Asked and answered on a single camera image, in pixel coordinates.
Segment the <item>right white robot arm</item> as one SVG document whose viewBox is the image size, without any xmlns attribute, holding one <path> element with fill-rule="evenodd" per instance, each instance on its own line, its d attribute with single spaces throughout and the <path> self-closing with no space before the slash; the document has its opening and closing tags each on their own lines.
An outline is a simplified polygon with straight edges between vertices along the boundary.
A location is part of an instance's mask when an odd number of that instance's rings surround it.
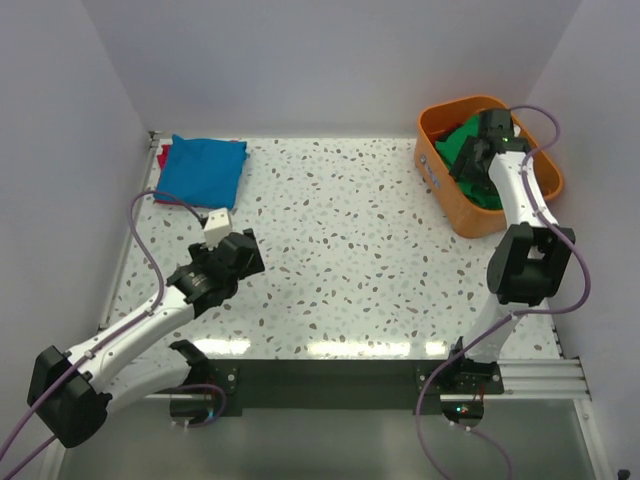
<svg viewBox="0 0 640 480">
<path fill-rule="evenodd" d="M 546 203 L 535 178 L 529 141 L 507 109 L 478 116 L 478 132 L 468 137 L 450 171 L 499 196 L 507 229 L 489 260 L 490 296 L 472 329 L 450 351 L 453 360 L 440 374 L 442 389 L 476 394 L 501 391 L 498 359 L 514 326 L 527 310 L 554 296 L 570 258 L 572 229 L 564 238 L 550 230 L 553 215 L 541 219 Z"/>
</svg>

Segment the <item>green t shirt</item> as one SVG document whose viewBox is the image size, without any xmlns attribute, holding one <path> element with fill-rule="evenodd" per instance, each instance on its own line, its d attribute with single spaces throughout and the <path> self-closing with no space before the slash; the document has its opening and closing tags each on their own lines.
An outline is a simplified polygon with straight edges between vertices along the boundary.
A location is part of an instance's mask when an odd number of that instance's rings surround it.
<svg viewBox="0 0 640 480">
<path fill-rule="evenodd" d="M 469 117 L 464 124 L 440 135 L 435 148 L 450 176 L 472 204 L 486 210 L 501 210 L 502 203 L 496 189 L 484 184 L 476 175 L 475 165 L 468 163 L 474 153 L 479 124 L 478 114 Z"/>
</svg>

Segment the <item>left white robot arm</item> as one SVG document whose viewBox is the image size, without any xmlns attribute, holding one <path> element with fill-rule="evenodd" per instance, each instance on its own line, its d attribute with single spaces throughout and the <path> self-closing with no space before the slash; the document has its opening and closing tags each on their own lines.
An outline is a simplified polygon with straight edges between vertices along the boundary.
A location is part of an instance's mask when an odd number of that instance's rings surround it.
<svg viewBox="0 0 640 480">
<path fill-rule="evenodd" d="M 50 346 L 36 357 L 27 403 L 65 447 L 84 443 L 101 428 L 114 398 L 110 383 L 131 361 L 265 270 L 251 229 L 231 232 L 213 248 L 193 244 L 189 253 L 191 262 L 125 319 L 65 352 Z"/>
</svg>

